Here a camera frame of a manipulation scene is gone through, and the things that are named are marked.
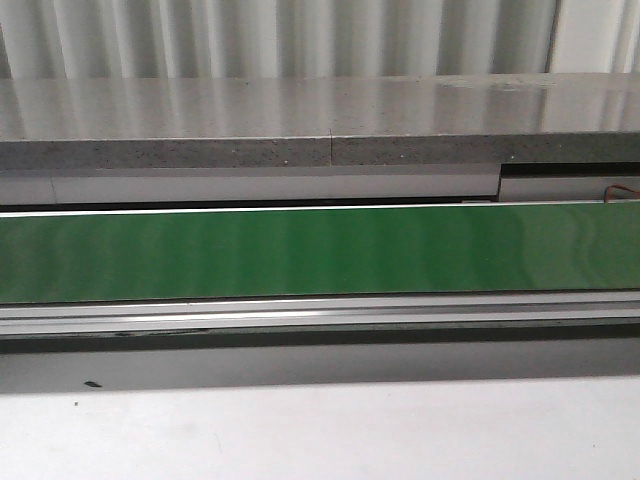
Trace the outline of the grey stone countertop ledge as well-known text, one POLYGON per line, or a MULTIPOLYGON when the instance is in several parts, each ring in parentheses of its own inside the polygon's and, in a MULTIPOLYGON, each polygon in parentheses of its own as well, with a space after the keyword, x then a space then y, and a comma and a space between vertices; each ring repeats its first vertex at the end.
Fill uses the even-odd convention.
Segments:
POLYGON ((635 74, 1 83, 5 170, 638 162, 635 74))

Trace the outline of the aluminium conveyor frame rail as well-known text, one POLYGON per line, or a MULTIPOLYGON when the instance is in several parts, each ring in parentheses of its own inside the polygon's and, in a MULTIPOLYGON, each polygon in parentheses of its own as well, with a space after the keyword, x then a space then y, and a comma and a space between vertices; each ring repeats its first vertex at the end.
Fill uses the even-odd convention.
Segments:
POLYGON ((636 291, 191 300, 23 305, 1 309, 4 337, 278 327, 582 321, 639 317, 636 291))

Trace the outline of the white corrugated curtain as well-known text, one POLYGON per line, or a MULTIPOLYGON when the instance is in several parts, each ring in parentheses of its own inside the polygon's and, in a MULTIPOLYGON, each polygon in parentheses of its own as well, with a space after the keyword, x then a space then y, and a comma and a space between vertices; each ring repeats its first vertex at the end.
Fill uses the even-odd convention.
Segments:
POLYGON ((635 73, 635 1, 5 1, 1 75, 635 73))

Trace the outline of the green conveyor belt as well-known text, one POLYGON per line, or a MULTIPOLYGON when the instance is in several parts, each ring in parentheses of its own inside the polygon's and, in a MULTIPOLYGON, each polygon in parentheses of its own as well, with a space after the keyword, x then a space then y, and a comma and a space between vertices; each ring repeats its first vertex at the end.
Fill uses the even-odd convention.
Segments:
POLYGON ((639 285, 635 202, 5 216, 5 304, 639 285))

